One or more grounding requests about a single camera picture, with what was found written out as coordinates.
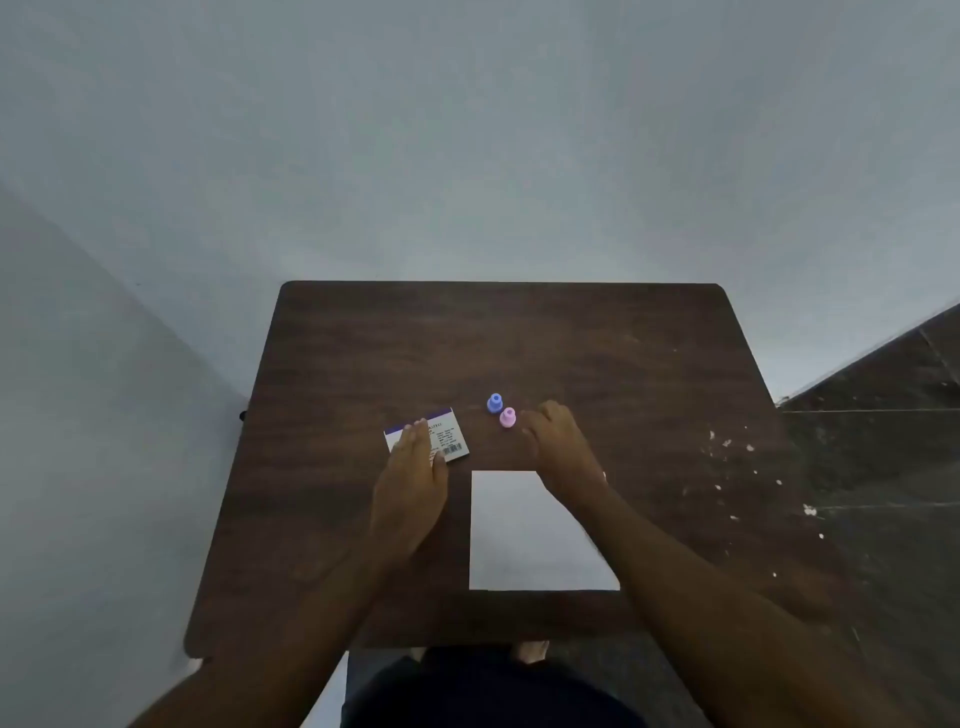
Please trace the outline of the person's right hand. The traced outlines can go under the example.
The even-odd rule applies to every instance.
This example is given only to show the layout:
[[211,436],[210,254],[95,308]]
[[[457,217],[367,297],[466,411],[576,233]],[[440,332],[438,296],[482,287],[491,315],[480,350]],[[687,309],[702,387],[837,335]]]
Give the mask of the person's right hand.
[[564,507],[576,512],[610,490],[606,474],[569,407],[547,400],[536,409],[523,411],[543,415],[534,469]]

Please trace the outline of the person's left hand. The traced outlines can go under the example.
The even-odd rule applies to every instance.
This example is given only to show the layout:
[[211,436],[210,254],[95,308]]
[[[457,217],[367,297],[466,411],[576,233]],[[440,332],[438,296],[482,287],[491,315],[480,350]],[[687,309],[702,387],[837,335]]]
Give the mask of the person's left hand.
[[430,450],[427,422],[421,418],[408,424],[374,485],[369,533],[393,562],[416,552],[448,501],[449,486],[432,482]]

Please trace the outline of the person's right forearm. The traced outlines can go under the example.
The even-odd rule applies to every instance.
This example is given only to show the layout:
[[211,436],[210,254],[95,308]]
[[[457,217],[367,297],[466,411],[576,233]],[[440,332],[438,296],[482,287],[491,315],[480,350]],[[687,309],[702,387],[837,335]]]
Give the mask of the person's right forearm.
[[716,728],[908,728],[913,722],[807,625],[633,510],[604,479],[563,502]]

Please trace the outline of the person's left forearm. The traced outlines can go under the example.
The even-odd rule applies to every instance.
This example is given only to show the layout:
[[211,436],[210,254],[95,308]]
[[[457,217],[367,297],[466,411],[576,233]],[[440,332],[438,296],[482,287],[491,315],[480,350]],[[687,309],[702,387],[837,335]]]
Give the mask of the person's left forearm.
[[201,667],[128,728],[300,728],[372,606],[421,542],[368,534],[266,636]]

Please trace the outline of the small white blue-striped box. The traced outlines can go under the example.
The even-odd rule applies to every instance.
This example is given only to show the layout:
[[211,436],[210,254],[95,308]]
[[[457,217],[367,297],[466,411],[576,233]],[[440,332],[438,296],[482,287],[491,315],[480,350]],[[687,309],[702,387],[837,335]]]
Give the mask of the small white blue-striped box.
[[[451,407],[446,407],[425,418],[430,435],[430,460],[435,455],[441,454],[446,462],[469,455],[470,449],[466,443],[466,438],[462,432],[459,421]],[[402,424],[387,427],[383,430],[387,448],[392,451],[402,438],[402,431],[408,425],[413,426],[415,420],[404,422]]]

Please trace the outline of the white paper sheet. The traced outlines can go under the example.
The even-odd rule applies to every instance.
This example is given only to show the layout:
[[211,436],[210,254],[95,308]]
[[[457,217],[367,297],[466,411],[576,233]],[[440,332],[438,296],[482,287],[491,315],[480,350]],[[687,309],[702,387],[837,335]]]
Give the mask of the white paper sheet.
[[618,592],[584,528],[533,470],[471,474],[468,588],[484,592]]

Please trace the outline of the person's dark shorts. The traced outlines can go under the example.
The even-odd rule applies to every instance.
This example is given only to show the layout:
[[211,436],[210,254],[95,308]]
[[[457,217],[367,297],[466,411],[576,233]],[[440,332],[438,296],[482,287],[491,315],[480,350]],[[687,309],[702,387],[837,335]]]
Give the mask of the person's dark shorts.
[[527,663],[509,645],[385,650],[347,682],[341,728],[648,728],[568,666]]

